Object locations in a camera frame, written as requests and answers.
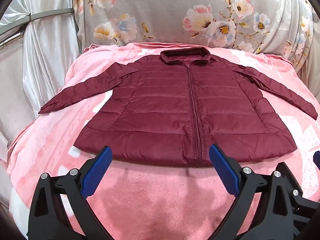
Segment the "curtain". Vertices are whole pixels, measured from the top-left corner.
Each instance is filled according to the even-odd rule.
[[[7,161],[7,145],[7,139],[0,132],[0,159],[5,162]]]
[[[23,39],[0,49],[0,131],[10,144],[36,118],[23,89]]]
[[[13,0],[0,27],[30,13],[71,8],[72,4],[73,0]],[[73,14],[46,17],[28,24],[23,42],[23,88],[36,118],[41,106],[64,85],[65,74],[78,55]]]
[[[313,40],[308,57],[308,68],[305,70],[306,86],[320,103],[320,19],[314,12]]]

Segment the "jacket zipper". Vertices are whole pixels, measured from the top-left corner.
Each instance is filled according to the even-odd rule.
[[[189,93],[191,98],[191,107],[192,107],[192,119],[193,125],[196,132],[196,164],[201,165],[202,163],[202,152],[201,152],[201,138],[200,138],[200,129],[199,129],[199,120],[197,110],[196,110],[196,99],[194,96],[194,87],[193,82],[191,81],[191,72],[189,66],[186,66],[188,70],[188,81],[189,81]]]

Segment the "quilted stitching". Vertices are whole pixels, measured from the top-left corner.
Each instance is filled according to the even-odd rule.
[[[210,165],[212,143],[240,162],[294,151],[292,135],[258,88],[317,118],[314,107],[284,85],[201,47],[114,63],[99,76],[64,89],[40,113],[112,88],[111,99],[74,145],[94,153],[107,145],[115,158],[144,164]]]

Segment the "jacket collar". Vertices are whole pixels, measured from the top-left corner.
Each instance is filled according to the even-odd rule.
[[[160,53],[160,56],[167,64],[172,64],[177,61],[195,60],[205,61],[207,63],[211,59],[210,52],[204,47],[164,50]]]

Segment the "pink blanket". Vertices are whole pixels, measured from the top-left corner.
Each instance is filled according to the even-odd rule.
[[[92,45],[71,65],[65,87],[100,74],[114,62],[127,64],[148,54],[160,54],[164,49],[193,46],[196,45]],[[223,48],[207,49],[231,62],[251,66],[265,73],[312,103],[320,113],[319,103],[286,59]],[[27,207],[30,207],[36,183],[43,172],[51,176],[65,175],[70,169],[80,168],[88,158],[94,157],[72,145],[84,125],[111,94],[109,91],[40,116],[12,144],[7,172]],[[256,173],[271,174],[278,162],[284,161],[302,186],[304,197],[318,201],[320,172],[312,162],[314,152],[320,149],[318,121],[276,96],[267,92],[263,92],[263,95],[291,131],[298,149],[281,158],[245,165]],[[88,198],[97,217],[117,240],[207,239],[233,200],[234,197],[226,192],[214,168],[153,167],[119,161],[111,163],[96,193]],[[257,201],[258,196],[241,231],[248,228]],[[65,196],[63,202],[74,229],[81,232]]]

